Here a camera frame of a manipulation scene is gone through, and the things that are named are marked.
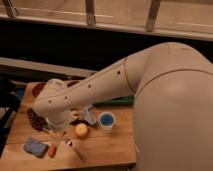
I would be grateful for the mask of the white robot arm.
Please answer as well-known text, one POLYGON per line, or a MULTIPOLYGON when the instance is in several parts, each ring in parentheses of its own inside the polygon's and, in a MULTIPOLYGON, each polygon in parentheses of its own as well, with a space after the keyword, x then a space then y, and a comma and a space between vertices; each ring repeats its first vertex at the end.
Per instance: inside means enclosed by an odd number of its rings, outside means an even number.
POLYGON ((186 44, 146 48, 71 87, 52 79, 33 109, 62 129, 69 109, 128 95, 134 171, 213 171, 213 63, 186 44))

